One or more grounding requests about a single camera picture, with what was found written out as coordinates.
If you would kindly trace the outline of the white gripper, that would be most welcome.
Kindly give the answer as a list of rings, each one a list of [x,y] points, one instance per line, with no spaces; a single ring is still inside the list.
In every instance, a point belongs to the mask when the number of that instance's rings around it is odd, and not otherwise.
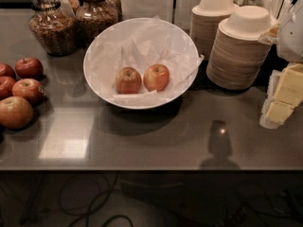
[[[261,44],[276,44],[277,54],[290,63],[274,70],[269,79],[259,124],[270,130],[282,126],[303,101],[303,0],[297,0],[278,26],[272,26],[259,37]]]

